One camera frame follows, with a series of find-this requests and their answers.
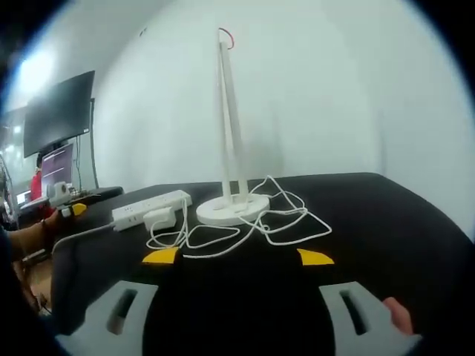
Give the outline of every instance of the red wire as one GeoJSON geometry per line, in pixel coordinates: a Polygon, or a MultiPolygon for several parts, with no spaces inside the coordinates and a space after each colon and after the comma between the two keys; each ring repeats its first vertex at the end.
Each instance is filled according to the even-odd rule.
{"type": "Polygon", "coordinates": [[[220,27],[219,30],[221,30],[223,32],[226,32],[228,34],[228,36],[231,37],[232,46],[228,47],[228,50],[232,50],[235,47],[235,38],[232,36],[232,34],[227,29],[220,27]]]}

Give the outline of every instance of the light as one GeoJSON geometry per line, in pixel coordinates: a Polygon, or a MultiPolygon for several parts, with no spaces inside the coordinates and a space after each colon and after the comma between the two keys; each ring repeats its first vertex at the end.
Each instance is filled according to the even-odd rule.
{"type": "Polygon", "coordinates": [[[19,87],[25,93],[37,93],[51,77],[53,59],[46,52],[26,58],[19,72],[19,87]]]}

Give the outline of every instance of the tangled cable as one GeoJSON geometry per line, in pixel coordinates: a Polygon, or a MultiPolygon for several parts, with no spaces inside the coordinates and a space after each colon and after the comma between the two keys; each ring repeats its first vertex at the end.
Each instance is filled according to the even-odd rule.
{"type": "MultiPolygon", "coordinates": [[[[239,217],[239,219],[243,222],[243,224],[246,224],[246,225],[250,226],[251,229],[249,230],[249,232],[244,237],[242,237],[234,245],[231,245],[227,249],[225,249],[221,252],[215,253],[215,254],[207,254],[207,255],[184,254],[183,256],[186,257],[186,258],[194,258],[194,259],[213,258],[213,257],[222,256],[222,255],[227,254],[228,252],[234,250],[239,245],[242,245],[244,242],[246,242],[246,240],[248,240],[251,237],[254,230],[257,230],[260,233],[262,233],[266,237],[267,242],[270,245],[274,245],[274,246],[294,245],[296,243],[302,243],[303,241],[308,241],[308,240],[315,239],[317,237],[322,237],[322,236],[325,236],[325,235],[328,235],[328,234],[332,233],[332,228],[326,222],[324,222],[322,219],[320,219],[319,217],[314,215],[312,212],[310,212],[305,207],[305,202],[299,196],[297,196],[297,195],[295,195],[295,194],[293,194],[289,191],[285,191],[284,189],[282,189],[282,187],[271,176],[267,176],[266,179],[262,183],[258,184],[255,188],[253,188],[249,192],[248,199],[251,196],[251,194],[255,193],[256,190],[258,190],[260,187],[265,185],[268,180],[271,180],[274,183],[275,187],[279,190],[279,192],[277,194],[272,195],[272,196],[271,195],[266,195],[266,197],[268,197],[271,200],[271,199],[274,199],[274,198],[279,197],[280,195],[282,195],[285,198],[285,200],[292,207],[291,209],[285,210],[285,211],[270,210],[270,209],[264,210],[258,215],[256,221],[254,221],[254,222],[250,222],[250,221],[245,220],[242,217],[239,217]],[[293,203],[293,201],[289,198],[289,196],[296,198],[296,200],[298,200],[302,204],[302,206],[300,208],[297,207],[293,203]],[[295,215],[295,214],[300,214],[300,215],[297,219],[295,219],[294,221],[288,223],[287,225],[282,226],[280,228],[276,228],[274,230],[271,230],[269,226],[264,225],[263,222],[262,222],[262,218],[264,216],[266,216],[267,214],[277,214],[277,215],[283,215],[283,216],[289,216],[289,215],[295,215]],[[287,241],[287,242],[282,242],[282,243],[275,242],[270,238],[270,235],[281,232],[281,231],[284,231],[284,230],[287,230],[288,228],[298,224],[306,216],[310,216],[314,220],[317,220],[327,230],[325,232],[320,233],[320,234],[314,234],[314,235],[311,235],[311,236],[308,236],[308,237],[301,238],[299,240],[287,241]]],[[[212,225],[197,225],[191,231],[189,231],[189,227],[188,227],[188,206],[186,205],[185,200],[183,200],[182,207],[183,207],[183,224],[182,224],[182,227],[181,227],[180,231],[166,232],[166,233],[161,233],[161,234],[158,234],[158,235],[154,235],[154,226],[155,226],[156,223],[159,223],[159,222],[156,222],[152,225],[152,227],[150,229],[151,238],[150,238],[149,241],[147,241],[147,244],[146,244],[147,247],[149,247],[151,249],[155,249],[155,250],[162,250],[162,249],[165,249],[165,248],[172,248],[172,247],[182,248],[183,246],[186,245],[186,247],[190,248],[190,249],[199,249],[199,248],[203,248],[203,247],[206,247],[206,246],[209,246],[209,245],[213,245],[215,243],[220,243],[222,241],[229,240],[233,237],[236,237],[237,235],[239,235],[241,233],[241,230],[239,228],[223,227],[223,226],[212,226],[212,225]],[[210,241],[210,242],[207,242],[207,243],[203,243],[201,245],[192,245],[190,243],[191,236],[199,228],[213,228],[213,229],[217,229],[217,230],[227,230],[227,231],[233,231],[233,233],[228,235],[228,236],[221,237],[217,240],[213,240],[213,241],[210,241]],[[174,242],[171,243],[171,244],[166,244],[166,243],[160,242],[158,240],[159,238],[162,238],[162,237],[174,236],[174,235],[177,235],[177,237],[174,240],[174,242]]]]}

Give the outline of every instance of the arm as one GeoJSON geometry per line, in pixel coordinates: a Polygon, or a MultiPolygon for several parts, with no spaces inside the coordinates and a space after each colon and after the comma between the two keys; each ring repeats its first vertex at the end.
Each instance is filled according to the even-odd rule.
{"type": "Polygon", "coordinates": [[[20,260],[42,248],[51,246],[56,234],[58,219],[59,214],[55,211],[53,215],[45,219],[45,227],[42,222],[38,222],[29,228],[9,231],[8,237],[12,246],[12,262],[20,260]]]}

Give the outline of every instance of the black monitor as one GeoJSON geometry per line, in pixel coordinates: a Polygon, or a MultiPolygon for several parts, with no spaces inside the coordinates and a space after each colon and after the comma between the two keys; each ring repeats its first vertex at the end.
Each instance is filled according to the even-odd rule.
{"type": "Polygon", "coordinates": [[[94,73],[87,72],[61,82],[28,102],[24,157],[89,132],[94,73]]]}

